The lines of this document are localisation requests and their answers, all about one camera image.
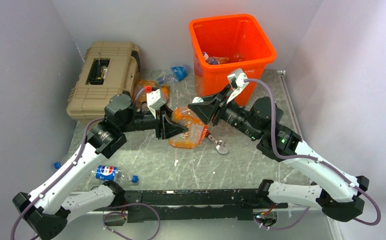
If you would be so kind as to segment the red adjustable wrench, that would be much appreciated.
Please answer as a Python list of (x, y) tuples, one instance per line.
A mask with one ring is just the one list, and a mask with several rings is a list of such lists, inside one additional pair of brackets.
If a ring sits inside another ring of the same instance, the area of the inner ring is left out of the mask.
[(229, 153), (229, 150), (224, 146), (225, 142), (223, 140), (216, 139), (210, 132), (207, 132), (206, 138), (214, 144), (215, 149), (219, 154), (226, 155)]

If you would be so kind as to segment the clear bottle blue label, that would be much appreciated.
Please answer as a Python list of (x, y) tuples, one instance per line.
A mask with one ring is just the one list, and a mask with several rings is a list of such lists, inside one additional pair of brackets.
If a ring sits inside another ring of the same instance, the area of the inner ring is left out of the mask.
[(191, 67), (187, 64), (173, 66), (168, 71), (163, 73), (162, 76), (159, 76), (156, 79), (158, 84), (172, 84), (181, 82), (184, 80), (191, 72)]

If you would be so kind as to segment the blue label crushed bottle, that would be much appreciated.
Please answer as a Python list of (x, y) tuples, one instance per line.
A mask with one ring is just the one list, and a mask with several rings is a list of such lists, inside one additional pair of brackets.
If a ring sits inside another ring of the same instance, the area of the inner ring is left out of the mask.
[(212, 56), (209, 56), (206, 52), (202, 52), (202, 56), (205, 60), (205, 62), (209, 65), (218, 65), (218, 61), (212, 57)]

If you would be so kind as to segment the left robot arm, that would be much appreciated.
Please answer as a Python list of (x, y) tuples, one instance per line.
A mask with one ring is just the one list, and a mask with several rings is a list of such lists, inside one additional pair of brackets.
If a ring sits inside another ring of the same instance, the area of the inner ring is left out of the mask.
[(38, 238), (51, 240), (69, 222), (90, 211), (122, 208), (125, 190), (113, 180), (78, 196), (72, 196), (72, 192), (93, 168), (127, 142), (127, 132), (155, 130), (162, 140), (185, 133), (188, 129), (172, 121), (172, 113), (163, 100), (155, 100), (148, 112), (140, 112), (129, 93), (113, 96), (104, 107), (104, 116), (87, 124), (73, 156), (39, 187), (13, 198), (20, 213), (18, 219), (24, 220)]

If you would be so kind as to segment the clear bottle orange label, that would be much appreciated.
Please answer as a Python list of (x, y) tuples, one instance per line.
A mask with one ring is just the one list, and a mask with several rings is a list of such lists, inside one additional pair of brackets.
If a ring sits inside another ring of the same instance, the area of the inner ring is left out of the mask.
[(227, 64), (227, 63), (230, 62), (230, 58), (229, 57), (215, 57), (215, 60), (216, 60), (218, 65)]

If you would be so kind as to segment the crushed orange label bottle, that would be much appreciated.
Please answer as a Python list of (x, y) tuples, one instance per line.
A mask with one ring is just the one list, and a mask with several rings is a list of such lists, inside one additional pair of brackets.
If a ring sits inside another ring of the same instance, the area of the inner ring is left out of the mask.
[(186, 132), (173, 136), (168, 140), (169, 145), (174, 148), (196, 148), (206, 137), (208, 126), (187, 106), (177, 107), (171, 116), (171, 120), (187, 128)]

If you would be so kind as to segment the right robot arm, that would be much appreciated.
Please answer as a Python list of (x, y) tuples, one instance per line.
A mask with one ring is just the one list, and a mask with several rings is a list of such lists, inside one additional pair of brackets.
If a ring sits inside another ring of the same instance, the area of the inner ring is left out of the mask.
[(217, 94), (188, 105), (204, 124), (224, 121), (257, 141), (256, 148), (266, 157), (301, 172), (312, 185), (294, 185), (264, 179), (256, 191), (257, 203), (268, 208), (275, 204), (296, 204), (321, 210), (339, 221), (357, 221), (364, 212), (369, 180), (353, 176), (316, 153), (289, 127), (280, 123), (283, 111), (274, 96), (257, 99), (250, 109), (234, 102), (234, 91), (226, 86)]

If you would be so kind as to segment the tan plastic toolbox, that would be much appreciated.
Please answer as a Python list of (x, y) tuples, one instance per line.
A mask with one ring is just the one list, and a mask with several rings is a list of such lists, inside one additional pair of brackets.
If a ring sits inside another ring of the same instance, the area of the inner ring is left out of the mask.
[(104, 116), (113, 96), (133, 93), (140, 77), (140, 48), (131, 41), (95, 41), (83, 59), (66, 112), (71, 119), (87, 124)]

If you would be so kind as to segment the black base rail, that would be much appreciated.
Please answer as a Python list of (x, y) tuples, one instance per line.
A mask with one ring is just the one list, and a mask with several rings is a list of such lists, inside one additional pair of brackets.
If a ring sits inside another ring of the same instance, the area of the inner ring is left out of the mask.
[(272, 204), (254, 188), (127, 190), (129, 223), (161, 220), (237, 219), (251, 221)]

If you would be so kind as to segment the clear bottle blue cap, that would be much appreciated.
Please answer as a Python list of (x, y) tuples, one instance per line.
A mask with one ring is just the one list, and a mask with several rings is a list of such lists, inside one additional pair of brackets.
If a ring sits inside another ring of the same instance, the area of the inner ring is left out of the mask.
[(62, 157), (60, 160), (56, 161), (53, 164), (53, 167), (56, 170), (59, 170), (70, 158), (72, 157), (71, 154), (66, 154), (64, 157)]

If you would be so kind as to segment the orange plastic bin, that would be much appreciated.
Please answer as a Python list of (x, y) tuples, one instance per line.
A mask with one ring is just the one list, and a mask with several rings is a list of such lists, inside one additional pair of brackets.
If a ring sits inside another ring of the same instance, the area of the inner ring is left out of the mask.
[[(194, 19), (189, 23), (193, 48), (194, 87), (199, 97), (221, 91), (228, 74), (241, 68), (248, 78), (259, 79), (276, 59), (276, 49), (258, 20), (250, 14), (232, 14)], [(229, 63), (209, 65), (210, 57), (228, 57)]]

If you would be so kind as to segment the small orange juice bottle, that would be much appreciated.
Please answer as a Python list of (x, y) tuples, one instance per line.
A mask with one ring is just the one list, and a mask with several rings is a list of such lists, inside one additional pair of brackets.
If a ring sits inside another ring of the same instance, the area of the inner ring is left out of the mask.
[(160, 87), (160, 90), (162, 91), (165, 102), (169, 104), (170, 103), (170, 86), (168, 84), (163, 84)]

